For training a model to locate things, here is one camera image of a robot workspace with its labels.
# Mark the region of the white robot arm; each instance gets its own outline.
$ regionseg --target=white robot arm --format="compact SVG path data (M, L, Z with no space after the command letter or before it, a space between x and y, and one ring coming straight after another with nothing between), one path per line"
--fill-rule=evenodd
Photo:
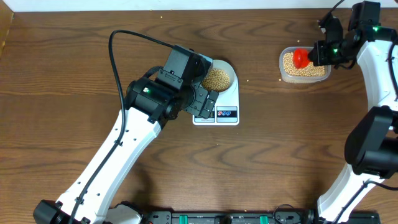
M338 19L326 15L320 21L320 27L326 27L326 41L318 41L309 56L314 64L333 64L336 68L352 60L350 69L357 62L368 97L369 113L346 142L347 163L317 202L318 216L327 222L347 222L354 207L375 186L367 182L380 184L398 170L398 141L386 138L389 129L398 128L398 76L394 73L398 71L397 59L394 60L397 34L379 26L379 11L380 4L375 2L354 5L345 39Z
M113 59L112 39L132 34L172 48L164 67L151 68L130 83L124 98ZM184 110L208 118L218 98L200 84L213 59L128 30L109 38L109 56L118 84L122 110L112 131L81 176L56 202L42 200L34 211L37 223L139 223L141 216L125 205L108 212L122 181L141 152L157 137L168 120ZM153 81L149 77L157 73Z
M123 143L116 148L91 183L83 203L80 204L76 212L76 220L86 218L91 221L90 223L102 223L106 219L112 199L132 165L148 144L160 133L160 124L157 121L154 123L148 122L148 115L135 108L130 108L126 111L126 118L126 130L122 138ZM75 183L58 198L57 202L62 203L62 211L66 214L72 214L73 207L76 204L76 197L112 148L114 140L118 138L121 123L121 113L119 113L112 131L94 158ZM141 219L138 214L134 214L132 217Z

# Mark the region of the red scoop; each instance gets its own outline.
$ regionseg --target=red scoop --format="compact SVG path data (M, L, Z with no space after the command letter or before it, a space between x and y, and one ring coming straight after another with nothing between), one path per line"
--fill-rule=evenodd
M310 63L308 51L305 49L296 49L293 53L293 64L296 68L305 68Z

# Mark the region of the white scale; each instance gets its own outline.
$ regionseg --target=white scale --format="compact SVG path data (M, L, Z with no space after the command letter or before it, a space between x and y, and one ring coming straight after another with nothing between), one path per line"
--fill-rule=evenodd
M210 117L197 118L192 116L194 125L238 125L239 124L239 88L238 77L232 66L223 60L214 60L213 68L224 70L229 75L230 86L219 93Z

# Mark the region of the black cable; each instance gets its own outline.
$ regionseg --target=black cable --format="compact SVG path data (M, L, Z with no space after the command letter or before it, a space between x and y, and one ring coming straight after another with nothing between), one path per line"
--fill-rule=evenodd
M278 219L275 218L275 214L276 214L276 211L277 211L280 207L286 207L286 206L288 206L288 207L294 209L294 207L291 206L291 205L289 205L289 204L282 204L282 205L279 205L278 207L276 207L276 209L274 210L274 212L272 212L272 219L274 219L275 222L277 222L277 223L279 223L279 224L283 224L283 223L281 223L280 221L278 221ZM301 223L302 218L301 218L301 215L300 215L298 212L296 212L296 214L300 217L300 221L298 221L297 223L294 223L294 224L299 224L299 223Z
M120 83L118 70L116 68L116 64L115 64L115 61L114 61L113 48L112 48L113 37L117 33L136 35L138 37L142 37L144 39L153 41L155 43L164 45L166 47L173 48L173 45L171 45L171 44L168 44L168 43L165 43L163 41L160 41L160 40L157 40L157 39L153 39L152 37L148 37L148 36L146 36L144 34L139 34L137 32L133 32L133 31L129 31L129 30L115 30L109 36L109 44L108 44L109 58L111 60L111 65L112 65L112 69L113 69L114 79L116 81L116 85L118 86L119 99L120 99L121 112L122 112L122 126L121 126L121 129L120 129L119 137L117 138L117 140L115 140L114 145L112 146L111 150L109 150L109 152L107 153L105 158L102 160L101 164L97 167L97 169L94 171L93 175L90 177L90 179L88 180L86 185L83 187L83 190L81 191L79 197L76 199L75 206L73 207L72 213L70 214L70 218L69 218L69 221L68 221L69 224L73 223L73 221L75 219L75 215L76 215L77 209L78 209L79 205L81 203L83 203L84 194L86 194L90 184L93 182L95 177L98 175L98 173L100 172L102 167L106 164L106 162L111 157L112 153L115 151L115 149L118 147L118 145L122 146L122 144L123 144L123 142L121 142L121 140L123 138L124 132L126 131L126 109L124 107L123 90L122 90L122 86L121 86L121 83Z
M351 70L354 67L355 64L356 64L356 59L353 59L353 61L351 62L351 64L348 67L346 67L346 66L344 66L342 64L337 64L337 65L335 65L335 69L339 69L341 67L341 68L343 68L345 70Z
M368 180L368 181L366 181L364 183L365 187L368 187L369 184L374 184L374 185L376 185L378 187L381 187L381 188L384 188L386 190L398 191L398 187L390 187L390 186L387 186L387 185L384 185L384 184L380 184L380 183L377 183L377 182L371 181L371 180Z
M392 51L394 50L394 47L396 46L397 43L398 43L398 38L396 38L392 42L390 50L388 51L388 59L387 59L388 68L390 70L391 81L394 86L394 90L396 91L396 100L398 100L398 84L397 84L396 76L394 75L394 68L392 67L392 60L394 59L394 57L392 56Z
M142 77L151 77L153 74L157 73L160 69L163 69L163 66L154 66L148 70Z
M343 1L344 0L340 0L337 4L335 4L335 6L333 6L333 8L330 9L330 11L320 21L318 21L318 24L323 24L325 20L331 15L331 13L337 8L337 6L339 6Z
M333 224L337 224L338 220L343 216L344 212L347 210L347 208L354 202L354 200L358 197L358 195L366 188L368 187L369 184L374 184L376 186L382 187L386 190L394 190L394 191L398 191L398 187L390 187L384 184L380 184L377 183L375 181L372 180L367 180L363 183L363 185L361 186L361 188L354 194L353 197L351 197L351 199L348 201L348 203L341 209L341 212L338 214L336 220L333 222Z
M335 6L333 6L332 9L330 9L329 14L331 14L336 8L337 6L339 6L341 3L343 3L344 0L340 0L337 4L335 4Z

